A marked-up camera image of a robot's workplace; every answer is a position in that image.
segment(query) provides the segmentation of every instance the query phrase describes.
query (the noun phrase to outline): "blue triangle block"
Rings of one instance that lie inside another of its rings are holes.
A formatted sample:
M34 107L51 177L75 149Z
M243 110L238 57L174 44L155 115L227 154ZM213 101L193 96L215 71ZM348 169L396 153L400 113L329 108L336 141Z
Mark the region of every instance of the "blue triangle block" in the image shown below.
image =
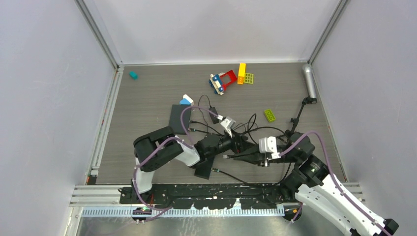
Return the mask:
M180 105L187 105L187 106L191 106L191 103L187 100L187 99L183 99L181 101L179 101Z

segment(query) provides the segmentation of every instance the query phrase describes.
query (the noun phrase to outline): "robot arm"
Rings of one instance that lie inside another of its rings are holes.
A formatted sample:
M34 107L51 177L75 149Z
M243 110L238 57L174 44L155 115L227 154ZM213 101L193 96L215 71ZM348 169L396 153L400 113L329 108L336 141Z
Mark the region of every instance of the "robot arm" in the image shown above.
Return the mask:
M194 146L185 144L170 127L137 138L134 147L140 168L135 170L132 183L137 192L142 194L151 190L154 171L173 159L194 168L232 150L235 155L229 158L259 166L295 163L291 174L276 187L277 191L283 199L308 204L344 235L385 236L386 233L393 235L398 229L394 220L383 219L369 210L329 173L327 165L312 154L315 147L308 137L295 133L286 145L277 145L274 137L268 137L260 139L259 145L256 145L248 142L246 136L235 133L230 128L233 122L230 118L223 118L221 124L225 135L208 134ZM290 145L294 147L281 155L280 152L288 150Z

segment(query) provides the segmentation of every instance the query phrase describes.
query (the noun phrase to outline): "black pad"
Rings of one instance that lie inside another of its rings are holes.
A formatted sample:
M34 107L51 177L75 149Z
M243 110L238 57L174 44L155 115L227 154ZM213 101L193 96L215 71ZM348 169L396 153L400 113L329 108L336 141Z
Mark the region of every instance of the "black pad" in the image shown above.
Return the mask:
M174 131L174 134L185 134L184 129L181 126L180 116L181 112L189 106L186 105L172 105L171 109L171 116L169 121L169 126ZM186 129L190 126L190 118L191 118L191 109L188 109L184 112L184 115L182 116L182 120L184 121L184 126Z

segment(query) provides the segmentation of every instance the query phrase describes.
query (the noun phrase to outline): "silver cylinder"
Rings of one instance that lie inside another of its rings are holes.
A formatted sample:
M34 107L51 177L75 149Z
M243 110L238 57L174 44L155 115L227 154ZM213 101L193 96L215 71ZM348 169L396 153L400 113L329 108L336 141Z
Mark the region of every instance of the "silver cylinder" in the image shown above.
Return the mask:
M313 68L311 67L310 64L305 64L302 66L302 71L304 73L305 84L307 85L308 95L311 98L317 98L316 87L314 86Z

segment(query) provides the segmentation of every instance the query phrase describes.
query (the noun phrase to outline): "green block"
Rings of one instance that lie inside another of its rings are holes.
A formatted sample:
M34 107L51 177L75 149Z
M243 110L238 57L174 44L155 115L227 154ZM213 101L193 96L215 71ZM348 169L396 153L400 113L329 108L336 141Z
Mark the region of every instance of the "green block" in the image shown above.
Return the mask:
M267 117L267 120L269 122L274 122L276 120L276 118L275 118L274 114L272 113L271 109L265 110L264 113L265 113L265 116Z
M253 84L253 74L245 73L245 80L243 81L246 84Z

